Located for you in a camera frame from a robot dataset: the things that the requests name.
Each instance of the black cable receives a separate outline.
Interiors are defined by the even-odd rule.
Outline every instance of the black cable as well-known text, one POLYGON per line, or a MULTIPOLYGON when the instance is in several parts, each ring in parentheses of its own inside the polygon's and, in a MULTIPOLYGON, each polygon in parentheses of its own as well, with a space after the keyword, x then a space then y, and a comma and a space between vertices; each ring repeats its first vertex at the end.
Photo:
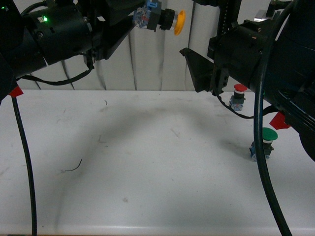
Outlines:
POLYGON ((68 85, 71 84, 73 82, 76 82, 82 78, 84 78, 85 76, 87 76, 92 70, 94 69, 94 66, 91 64, 90 68, 86 71, 84 71, 83 73, 71 78, 71 79, 66 79, 66 80, 61 80, 61 81, 46 81, 46 80, 42 80, 36 76, 33 75, 25 75, 22 76, 20 79, 25 79, 25 80, 31 80, 31 81, 35 81, 35 82, 42 82, 48 85, 53 85, 53 86, 61 86, 61 85, 68 85))
POLYGON ((36 213, 35 186, 34 186, 34 177, 33 177, 33 170, 32 170, 31 155, 30 155, 26 135, 24 132, 17 99, 12 97, 12 103, 13 103, 16 122, 18 123, 18 127, 19 127, 19 132, 20 132, 20 136, 21 136, 24 154, 25 154, 26 167, 28 170, 30 197, 31 197, 31 234, 33 236, 36 236, 37 235, 37 213, 36 213))
POLYGON ((46 1, 34 3, 33 5, 29 6, 24 11, 22 11, 21 15, 24 16, 24 15, 30 13, 31 11, 35 10, 36 8, 41 7, 41 6, 47 6, 46 1))
POLYGON ((39 86, 38 82, 34 81, 35 84, 37 85, 37 87, 39 88, 39 90, 41 90, 41 87, 39 86))
MULTIPOLYGON (((221 98, 220 95, 217 95, 216 97, 218 98, 218 100, 220 101, 220 103, 221 103, 225 108, 227 108, 229 111, 233 112, 235 115, 239 116, 240 118, 243 118, 243 119, 253 119, 253 118, 254 118, 254 116, 248 117, 248 116, 242 115, 242 114, 236 112, 235 110, 233 110, 230 106, 226 105, 225 102, 222 101, 222 98, 221 98)), ((279 110, 278 110, 277 108, 275 108, 273 105, 271 105, 271 106, 269 106, 269 107, 266 107, 266 108, 263 110, 262 114, 263 114, 263 116, 265 116, 265 115, 267 115, 267 114, 269 114, 269 113, 278 112, 278 111, 279 111, 279 110)))
POLYGON ((63 71, 64 71, 65 76, 66 76, 67 79, 69 80, 69 79, 70 79, 70 76, 69 76, 69 73, 68 73, 68 70, 67 70, 67 66, 66 66, 64 60, 61 61, 61 65, 63 66, 63 71))
POLYGON ((72 169, 72 170, 65 170, 64 172, 75 171, 76 169, 78 169, 78 168, 80 167, 82 160, 83 160, 83 159, 81 159, 79 165, 78 165, 76 168, 74 168, 74 169, 72 169))
POLYGON ((270 209, 274 215, 278 228, 283 236, 291 236, 290 229, 285 221, 284 215, 279 206, 276 194, 271 184, 268 167, 266 163, 266 158, 263 149, 263 138, 262 138, 262 109, 263 109, 263 97, 264 97, 264 81, 267 72, 267 66, 270 58, 271 51, 273 49, 274 42, 277 35, 292 11, 294 2, 291 2, 287 8, 281 13, 281 15, 276 19, 273 26, 272 32, 269 35, 266 45, 263 49, 260 65, 258 68, 258 81, 255 92, 255 107, 254 107, 254 144, 255 152, 257 157, 257 164, 259 169, 259 174, 261 182, 270 205, 270 209))

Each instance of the white curtain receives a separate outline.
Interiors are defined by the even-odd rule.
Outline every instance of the white curtain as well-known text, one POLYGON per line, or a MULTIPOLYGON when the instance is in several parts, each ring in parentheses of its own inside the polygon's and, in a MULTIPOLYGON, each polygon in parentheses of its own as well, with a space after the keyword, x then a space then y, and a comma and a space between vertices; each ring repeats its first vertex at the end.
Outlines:
MULTIPOLYGON (((23 11, 38 0, 15 0, 23 11)), ((258 10, 267 9, 270 0, 243 0, 239 23, 252 20, 258 10)), ((171 31, 156 32, 135 28, 121 43, 109 60, 96 62, 86 78, 72 85, 54 87, 42 83, 20 80, 23 89, 88 89, 88 90, 178 90, 194 91, 185 58, 179 51, 190 47, 207 56, 209 38, 216 35, 219 9, 200 6, 192 0, 162 0, 162 8, 176 11, 184 9, 186 24, 179 36, 171 31)), ((65 62, 70 77, 84 70, 83 57, 77 56, 65 62)), ((65 80, 62 64, 56 63, 32 73, 50 81, 65 80)), ((225 90, 233 90, 235 81, 230 79, 225 90)))

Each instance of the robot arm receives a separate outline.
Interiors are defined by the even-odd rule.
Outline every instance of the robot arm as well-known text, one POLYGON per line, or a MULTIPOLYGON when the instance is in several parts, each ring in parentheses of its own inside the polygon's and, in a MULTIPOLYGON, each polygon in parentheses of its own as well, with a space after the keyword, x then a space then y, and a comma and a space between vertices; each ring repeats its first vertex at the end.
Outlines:
MULTIPOLYGON (((272 0, 264 16, 240 25, 237 17, 241 0, 194 2, 220 8, 219 30, 217 36, 210 39, 208 48, 208 57, 214 63, 191 49, 181 51, 186 57, 195 90, 219 95, 231 76, 255 92, 261 55, 279 16, 274 12, 286 7, 288 2, 272 0)), ((293 12, 271 52, 264 99, 285 114, 285 122, 300 134, 305 151, 315 161, 314 15, 314 2, 294 2, 293 12)))
POLYGON ((135 25, 178 34, 183 26, 183 16, 162 10, 158 0, 45 0, 22 14, 13 0, 3 0, 0 21, 0 101, 16 79, 82 53, 89 68, 82 76, 87 74, 96 60, 112 56, 135 25))

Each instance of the black hose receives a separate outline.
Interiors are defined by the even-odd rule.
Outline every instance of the black hose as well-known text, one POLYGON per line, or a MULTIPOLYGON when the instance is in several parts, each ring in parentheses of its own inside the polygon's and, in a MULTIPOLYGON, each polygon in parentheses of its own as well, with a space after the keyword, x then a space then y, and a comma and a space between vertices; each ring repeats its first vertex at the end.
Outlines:
POLYGON ((282 14, 276 19, 276 22, 273 26, 273 30, 269 35, 266 45, 263 49, 263 54, 261 57, 259 65, 259 77, 257 81, 257 87, 255 92, 255 107, 254 107, 254 144, 255 152, 257 157, 257 164, 259 169, 259 174, 267 200, 270 205, 270 209, 274 215, 278 228, 283 236, 291 236, 290 229, 285 221, 284 215, 279 206, 276 194, 272 187, 270 180, 268 167, 266 163, 266 158, 263 149, 263 138, 262 138, 262 111, 263 111, 263 97, 264 97, 264 81, 267 72, 268 62, 270 58, 271 51, 273 49, 274 42, 277 38, 277 35, 293 9, 295 1, 291 2, 288 7, 282 12, 282 14))
POLYGON ((46 1, 37 2, 37 3, 34 3, 33 5, 30 5, 24 11, 22 11, 21 15, 24 16, 24 15, 30 13, 31 11, 35 10, 36 8, 41 7, 41 6, 47 6, 46 1))
POLYGON ((28 176, 29 176, 29 187, 30 187, 30 196, 31 196, 31 234, 32 236, 37 236, 36 199, 35 199, 35 186, 34 186, 31 155, 30 155, 28 142, 27 142, 26 135, 23 128, 18 101, 15 97, 12 97, 12 103, 13 103, 16 122, 18 123, 18 127, 19 127, 19 132, 20 132, 25 160, 26 160, 26 167, 27 167, 28 176))

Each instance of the white table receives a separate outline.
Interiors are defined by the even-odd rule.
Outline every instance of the white table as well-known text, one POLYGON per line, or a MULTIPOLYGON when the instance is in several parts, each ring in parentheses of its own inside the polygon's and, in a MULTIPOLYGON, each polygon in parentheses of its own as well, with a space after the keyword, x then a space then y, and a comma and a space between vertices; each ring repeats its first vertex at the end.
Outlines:
MULTIPOLYGON (((251 115, 253 94, 246 98, 242 113, 251 115)), ((29 90, 18 101, 39 234, 280 235, 250 159, 252 120, 209 93, 29 90)), ((30 234, 9 97, 0 133, 0 234, 30 234)), ((268 160, 275 192, 294 235, 315 235, 315 162, 293 129, 278 134, 268 160)))

